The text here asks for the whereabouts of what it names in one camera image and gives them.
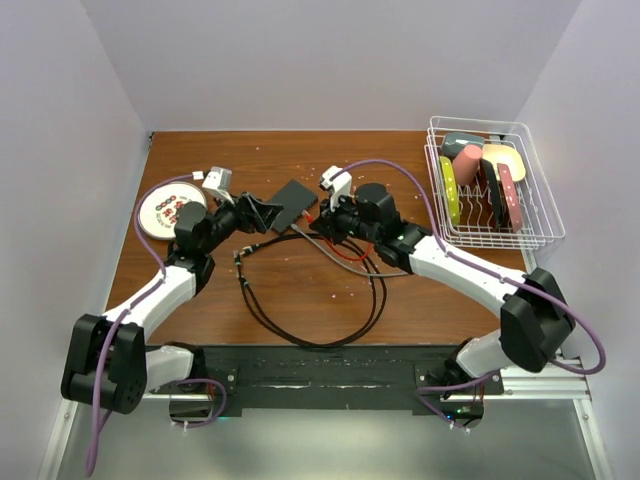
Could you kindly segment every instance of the dish rack basket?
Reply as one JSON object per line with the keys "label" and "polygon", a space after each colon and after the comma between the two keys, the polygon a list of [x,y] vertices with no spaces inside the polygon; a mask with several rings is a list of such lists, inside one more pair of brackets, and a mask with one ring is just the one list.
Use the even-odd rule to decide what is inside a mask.
{"label": "dish rack basket", "polygon": [[[449,214],[445,185],[440,167],[440,146],[449,132],[465,132],[484,137],[486,142],[508,145],[520,153],[527,174],[516,183],[524,225],[518,233],[508,225],[498,230],[491,226],[493,212],[483,208],[477,179],[471,185],[458,185],[460,222],[454,225]],[[425,155],[435,201],[436,221],[442,237],[459,247],[537,250],[564,238],[565,229],[551,189],[542,171],[531,133],[526,125],[513,122],[431,117]]]}

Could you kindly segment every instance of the black bracket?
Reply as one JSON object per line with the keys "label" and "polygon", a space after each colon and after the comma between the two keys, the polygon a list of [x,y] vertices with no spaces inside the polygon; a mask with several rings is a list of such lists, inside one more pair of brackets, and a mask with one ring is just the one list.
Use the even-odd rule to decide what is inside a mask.
{"label": "black bracket", "polygon": [[353,198],[340,197],[334,211],[329,200],[323,200],[310,227],[333,243],[348,236],[373,243],[384,263],[407,273],[412,273],[409,255],[416,244],[432,235],[428,228],[402,220],[393,196],[379,183],[361,185]]}
{"label": "black bracket", "polygon": [[[431,385],[440,386],[443,385],[440,378],[436,378],[433,376],[434,369],[430,368],[429,365],[416,365],[415,367],[415,382],[416,387],[428,387]],[[462,383],[462,381],[454,381],[453,383],[444,383],[444,385]],[[442,413],[449,419],[454,420],[456,422],[463,422],[464,426],[469,428],[476,427],[482,417],[484,416],[484,402],[483,398],[492,397],[497,395],[502,395],[504,393],[504,385],[502,383],[502,377],[500,373],[496,373],[490,379],[486,380],[482,384],[479,384],[475,387],[467,388],[466,390],[454,390],[447,392],[442,395],[439,393],[423,394],[429,397],[429,401],[442,410]],[[474,397],[474,401],[471,403],[468,401],[457,400],[456,394],[464,394],[464,395],[472,395]]]}
{"label": "black bracket", "polygon": [[[525,283],[564,302],[553,275],[536,268]],[[575,328],[575,320],[551,302],[519,289],[500,309],[500,343],[513,363],[541,371]]]}
{"label": "black bracket", "polygon": [[284,208],[264,203],[246,192],[233,199],[235,203],[222,202],[214,212],[197,202],[178,209],[173,230],[182,256],[207,255],[236,230],[266,233]]}
{"label": "black bracket", "polygon": [[[83,315],[73,327],[64,367],[62,396],[91,405],[98,356],[113,322]],[[130,413],[138,406],[147,385],[144,330],[135,324],[120,325],[107,358],[100,389],[100,407]]]}

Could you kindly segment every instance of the gray cable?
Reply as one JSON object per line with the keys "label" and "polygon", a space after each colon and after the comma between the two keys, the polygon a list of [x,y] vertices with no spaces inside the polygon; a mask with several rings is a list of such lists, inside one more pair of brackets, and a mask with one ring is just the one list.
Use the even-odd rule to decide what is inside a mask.
{"label": "gray cable", "polygon": [[313,243],[316,246],[316,248],[318,248],[322,253],[324,253],[327,257],[329,257],[335,263],[340,265],[345,270],[349,270],[351,273],[355,273],[356,275],[360,275],[362,277],[383,277],[383,278],[404,277],[405,275],[409,275],[406,272],[400,272],[400,273],[366,273],[366,272],[361,272],[360,270],[356,270],[355,268],[351,268],[350,266],[345,265],[344,263],[342,263],[340,260],[338,260],[336,257],[334,257],[331,252],[329,252],[328,250],[325,250],[325,248],[320,243],[316,242],[313,238],[311,238],[309,235],[304,233],[300,229],[300,227],[298,227],[297,225],[292,224],[291,228],[293,230],[295,230],[297,233],[299,233],[300,235],[302,235],[304,238],[309,240],[311,243]]}

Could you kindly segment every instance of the white plate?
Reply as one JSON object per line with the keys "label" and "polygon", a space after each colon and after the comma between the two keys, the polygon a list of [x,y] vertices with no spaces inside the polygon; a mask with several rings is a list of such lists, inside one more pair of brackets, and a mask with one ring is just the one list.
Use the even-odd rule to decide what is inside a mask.
{"label": "white plate", "polygon": [[204,193],[186,182],[173,182],[155,189],[140,207],[140,226],[152,238],[173,240],[173,225],[176,223],[176,210],[187,202],[198,202],[207,206]]}
{"label": "white plate", "polygon": [[485,143],[482,147],[482,158],[492,163],[496,172],[496,178],[500,181],[500,171],[498,164],[503,163],[509,167],[511,179],[514,182],[524,180],[527,170],[524,168],[524,162],[518,151],[508,145],[497,145],[494,143]]}

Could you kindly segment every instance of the cable connector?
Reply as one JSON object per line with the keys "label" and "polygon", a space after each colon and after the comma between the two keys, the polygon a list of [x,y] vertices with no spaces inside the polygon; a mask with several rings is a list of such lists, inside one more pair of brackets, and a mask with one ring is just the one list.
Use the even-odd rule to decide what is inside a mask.
{"label": "cable connector", "polygon": [[260,243],[254,243],[253,245],[247,245],[246,247],[243,247],[240,249],[240,252],[238,253],[236,260],[238,260],[241,257],[248,257],[249,255],[251,255],[252,253],[255,253],[256,250],[262,248],[262,245]]}
{"label": "cable connector", "polygon": [[209,192],[213,198],[221,202],[227,201],[233,205],[235,202],[229,193],[230,185],[231,170],[221,167],[211,167],[211,170],[202,182],[202,188]]}
{"label": "cable connector", "polygon": [[307,223],[313,223],[313,216],[309,212],[307,212],[306,210],[302,211],[302,216],[307,221]]}
{"label": "cable connector", "polygon": [[333,212],[338,207],[340,197],[351,194],[351,174],[333,165],[320,177],[320,188],[329,192],[329,208]]}

